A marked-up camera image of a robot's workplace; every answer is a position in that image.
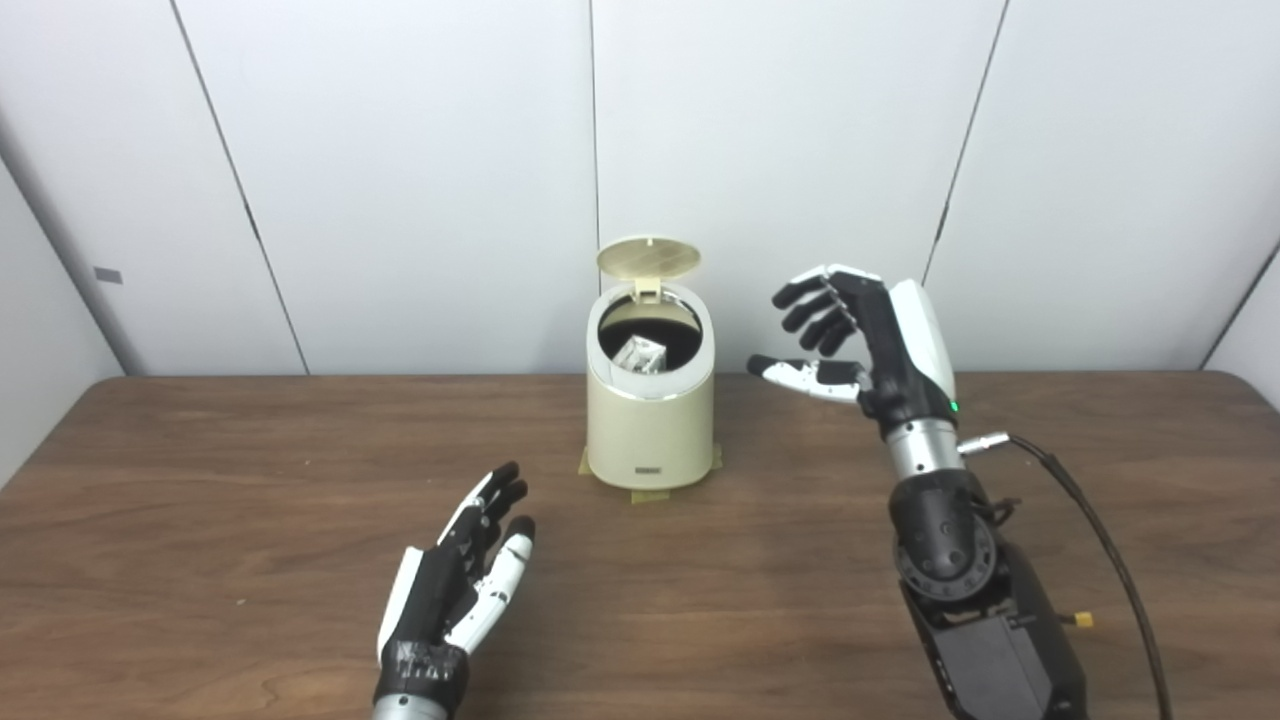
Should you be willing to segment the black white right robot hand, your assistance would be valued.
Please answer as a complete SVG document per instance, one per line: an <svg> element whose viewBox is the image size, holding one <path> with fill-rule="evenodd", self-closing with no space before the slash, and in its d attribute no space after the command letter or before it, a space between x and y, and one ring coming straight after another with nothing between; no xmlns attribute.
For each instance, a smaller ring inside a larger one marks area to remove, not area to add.
<svg viewBox="0 0 1280 720"><path fill-rule="evenodd" d="M858 405L882 436L915 421L957 424L955 374L934 310L915 281L820 265L772 299L782 327L817 360L755 354L748 372L805 396Z"/></svg>

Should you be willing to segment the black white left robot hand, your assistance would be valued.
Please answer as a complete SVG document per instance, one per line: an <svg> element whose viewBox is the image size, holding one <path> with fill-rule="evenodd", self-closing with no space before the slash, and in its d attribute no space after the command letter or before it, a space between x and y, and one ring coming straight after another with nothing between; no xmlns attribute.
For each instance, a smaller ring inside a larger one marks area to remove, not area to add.
<svg viewBox="0 0 1280 720"><path fill-rule="evenodd" d="M520 465L506 462L467 493L435 544L406 547L378 633L372 717L456 716L472 656L532 556L535 521L507 518L527 493Z"/></svg>

